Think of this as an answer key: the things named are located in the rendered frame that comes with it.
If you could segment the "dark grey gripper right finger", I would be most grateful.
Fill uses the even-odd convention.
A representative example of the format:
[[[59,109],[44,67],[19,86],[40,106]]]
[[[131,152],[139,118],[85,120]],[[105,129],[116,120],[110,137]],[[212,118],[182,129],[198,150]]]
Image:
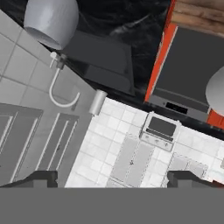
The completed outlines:
[[[167,187],[176,188],[203,188],[203,187],[216,187],[214,182],[203,180],[190,171],[168,171]]]

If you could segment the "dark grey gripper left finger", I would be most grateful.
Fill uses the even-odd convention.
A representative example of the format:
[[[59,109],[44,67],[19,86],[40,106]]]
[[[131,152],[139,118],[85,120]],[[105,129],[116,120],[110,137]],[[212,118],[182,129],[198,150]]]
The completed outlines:
[[[2,185],[2,188],[57,188],[57,180],[57,171],[35,171],[24,179]]]

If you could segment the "grey panelled cupboard run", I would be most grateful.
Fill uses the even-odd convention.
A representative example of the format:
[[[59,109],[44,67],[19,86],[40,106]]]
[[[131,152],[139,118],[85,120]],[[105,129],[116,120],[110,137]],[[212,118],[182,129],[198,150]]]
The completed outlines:
[[[20,179],[20,171],[32,145],[44,111],[0,103],[0,186]],[[79,117],[58,113],[43,146],[38,144],[34,171],[58,171]]]

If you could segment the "grey toaster oven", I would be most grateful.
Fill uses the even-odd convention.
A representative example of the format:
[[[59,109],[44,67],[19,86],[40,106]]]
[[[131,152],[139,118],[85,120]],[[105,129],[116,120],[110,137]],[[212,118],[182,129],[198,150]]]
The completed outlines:
[[[146,116],[139,138],[148,144],[171,152],[181,126],[179,120],[172,120],[151,111]]]

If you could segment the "white curved tap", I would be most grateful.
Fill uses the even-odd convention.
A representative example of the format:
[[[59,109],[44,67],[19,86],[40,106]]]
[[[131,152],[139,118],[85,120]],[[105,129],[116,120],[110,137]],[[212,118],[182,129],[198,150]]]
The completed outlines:
[[[56,99],[53,96],[53,88],[54,88],[54,85],[56,83],[56,80],[59,77],[60,71],[65,66],[65,62],[67,60],[67,56],[65,54],[58,55],[56,52],[51,52],[50,53],[50,57],[52,58],[50,67],[53,66],[53,63],[56,63],[56,72],[55,72],[55,75],[52,78],[52,83],[51,83],[51,85],[49,87],[49,97],[50,97],[52,103],[54,105],[60,107],[60,108],[65,109],[65,108],[72,107],[79,100],[79,98],[81,96],[81,93],[80,92],[78,92],[77,95],[75,96],[75,98],[71,102],[69,102],[67,104],[62,104],[62,103],[56,101]]]

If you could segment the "grey paper towel roll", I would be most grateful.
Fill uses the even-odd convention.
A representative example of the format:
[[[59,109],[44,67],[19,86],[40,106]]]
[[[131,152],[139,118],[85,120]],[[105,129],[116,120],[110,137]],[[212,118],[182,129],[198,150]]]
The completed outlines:
[[[105,102],[105,99],[106,99],[107,95],[108,94],[106,92],[104,92],[100,89],[96,90],[93,102],[92,102],[91,107],[89,109],[89,113],[92,116],[98,116],[100,114],[101,109],[102,109],[102,105]]]

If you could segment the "orange cupboard run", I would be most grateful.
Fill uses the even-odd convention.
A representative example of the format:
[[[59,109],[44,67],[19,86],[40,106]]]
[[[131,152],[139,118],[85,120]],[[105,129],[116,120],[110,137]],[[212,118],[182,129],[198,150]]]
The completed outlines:
[[[156,81],[158,80],[159,72],[162,69],[162,65],[165,62],[166,56],[172,45],[172,41],[178,30],[178,26],[172,23],[172,13],[176,2],[177,0],[171,0],[171,5],[169,6],[169,10],[167,12],[164,30],[157,51],[157,57],[154,62],[154,66],[149,80],[149,85],[147,87],[147,91],[144,97],[145,102],[147,102],[150,99],[150,96],[152,95],[152,90],[156,85]],[[224,116],[218,115],[212,109],[209,109],[208,114],[206,115],[206,122],[217,128],[224,129]]]

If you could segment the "dark grey sink basin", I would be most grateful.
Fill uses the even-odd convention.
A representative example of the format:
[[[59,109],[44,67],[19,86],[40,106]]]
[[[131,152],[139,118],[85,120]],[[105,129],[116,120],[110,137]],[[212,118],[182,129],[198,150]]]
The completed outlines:
[[[75,64],[80,62],[86,66],[84,77],[87,80],[135,95],[129,45],[76,31],[63,53]]]

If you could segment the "pale grey wall cupboard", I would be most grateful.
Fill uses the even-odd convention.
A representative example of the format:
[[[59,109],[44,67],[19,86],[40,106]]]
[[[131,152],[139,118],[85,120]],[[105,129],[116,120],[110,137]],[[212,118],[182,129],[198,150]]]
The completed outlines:
[[[122,143],[107,188],[139,187],[144,179],[154,147],[127,134]]]
[[[188,157],[174,153],[171,157],[171,162],[169,163],[166,174],[164,176],[164,180],[161,185],[162,187],[167,187],[168,171],[189,171],[200,179],[203,179],[207,172],[207,166]]]

